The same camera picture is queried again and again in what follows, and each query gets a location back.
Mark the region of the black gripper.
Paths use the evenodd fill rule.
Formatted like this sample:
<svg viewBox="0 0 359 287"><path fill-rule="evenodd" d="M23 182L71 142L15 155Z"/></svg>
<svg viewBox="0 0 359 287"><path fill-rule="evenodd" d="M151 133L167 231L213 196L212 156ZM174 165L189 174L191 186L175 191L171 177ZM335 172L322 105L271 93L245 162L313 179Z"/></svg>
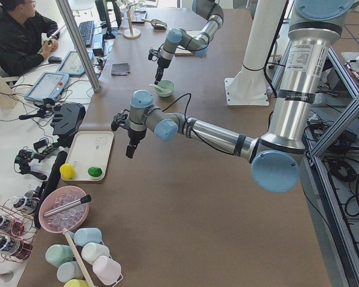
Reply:
<svg viewBox="0 0 359 287"><path fill-rule="evenodd" d="M129 116L129 110L127 109L120 111L113 118L111 130L116 131L119 127L127 130L130 141L126 149L126 156L128 158L133 158L137 145L143 138L145 138L147 129L143 124L134 123Z"/></svg>
<svg viewBox="0 0 359 287"><path fill-rule="evenodd" d="M162 80L164 69L168 68L171 63L171 53L166 51L164 47L160 47L158 49L151 47L149 49L148 59L153 60L153 57L156 58L158 65L154 83L155 85L158 85L158 83Z"/></svg>

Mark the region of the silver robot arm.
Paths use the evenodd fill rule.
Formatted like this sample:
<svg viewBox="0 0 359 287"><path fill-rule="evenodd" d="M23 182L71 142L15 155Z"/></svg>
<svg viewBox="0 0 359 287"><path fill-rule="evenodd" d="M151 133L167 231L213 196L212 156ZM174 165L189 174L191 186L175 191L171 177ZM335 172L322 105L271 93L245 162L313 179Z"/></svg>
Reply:
<svg viewBox="0 0 359 287"><path fill-rule="evenodd" d="M297 1L287 36L286 58L276 98L266 93L263 75L281 24L285 2L260 1L253 16L223 10L215 1L194 1L202 22L195 40L175 25L154 48L154 71L171 75L181 97L174 103L151 90L128 94L110 129L125 131L126 155L144 138L167 142L191 139L193 151L208 148L243 158L260 188L290 190L305 153L302 134L330 47L340 38L353 1Z"/></svg>
<svg viewBox="0 0 359 287"><path fill-rule="evenodd" d="M197 35L189 34L182 28L171 28L165 42L158 49L149 50L148 59L157 58L155 84L161 82L164 70L171 64L177 48L183 48L196 57L203 58L215 33L223 26L223 9L216 1L193 1L192 11L207 21Z"/></svg>

